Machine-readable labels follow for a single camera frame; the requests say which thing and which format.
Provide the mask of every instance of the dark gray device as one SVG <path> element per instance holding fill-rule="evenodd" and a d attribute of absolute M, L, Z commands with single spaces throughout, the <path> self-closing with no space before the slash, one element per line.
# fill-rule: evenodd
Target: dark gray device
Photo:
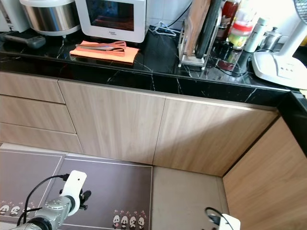
<path fill-rule="evenodd" d="M 0 34 L 0 40 L 24 43 L 29 48 L 38 49 L 46 44 L 46 39 L 43 36 L 24 34 L 18 31 L 4 32 Z"/>

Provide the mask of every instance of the white electric fan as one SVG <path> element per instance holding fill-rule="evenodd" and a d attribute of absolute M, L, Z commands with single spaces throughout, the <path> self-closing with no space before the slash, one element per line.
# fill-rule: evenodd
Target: white electric fan
<path fill-rule="evenodd" d="M 307 68 L 292 57 L 307 35 L 307 0 L 294 0 L 301 21 L 278 53 L 256 52 L 252 65 L 257 77 L 280 85 L 307 90 Z"/>

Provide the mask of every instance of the floor mat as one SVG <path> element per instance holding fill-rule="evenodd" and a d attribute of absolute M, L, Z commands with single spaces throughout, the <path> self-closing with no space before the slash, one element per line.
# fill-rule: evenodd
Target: floor mat
<path fill-rule="evenodd" d="M 26 197 L 42 180 L 58 174 L 65 154 L 0 150 L 0 221 L 17 223 Z M 41 207 L 53 180 L 31 196 L 29 208 Z"/>
<path fill-rule="evenodd" d="M 87 174 L 83 192 L 90 190 L 87 210 L 65 220 L 61 230 L 150 230 L 153 167 L 126 161 L 67 156 L 60 174 L 78 170 Z M 59 195 L 63 181 L 55 181 L 48 199 Z"/>

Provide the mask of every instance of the metal robot arm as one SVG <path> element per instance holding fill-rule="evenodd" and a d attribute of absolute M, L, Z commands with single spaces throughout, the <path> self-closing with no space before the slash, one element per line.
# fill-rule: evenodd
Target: metal robot arm
<path fill-rule="evenodd" d="M 58 198 L 46 202 L 32 219 L 11 230 L 56 230 L 63 224 L 67 216 L 78 211 L 80 207 L 79 195 L 85 179 L 85 173 L 72 171 Z"/>

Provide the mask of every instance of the light wood drawer front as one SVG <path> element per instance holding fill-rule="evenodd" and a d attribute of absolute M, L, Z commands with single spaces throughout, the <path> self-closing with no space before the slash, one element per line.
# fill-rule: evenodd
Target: light wood drawer front
<path fill-rule="evenodd" d="M 82 153 L 76 134 L 0 123 L 0 142 Z"/>
<path fill-rule="evenodd" d="M 64 104 L 0 95 L 0 122 L 76 133 Z"/>
<path fill-rule="evenodd" d="M 57 81 L 0 71 L 0 94 L 64 104 Z"/>

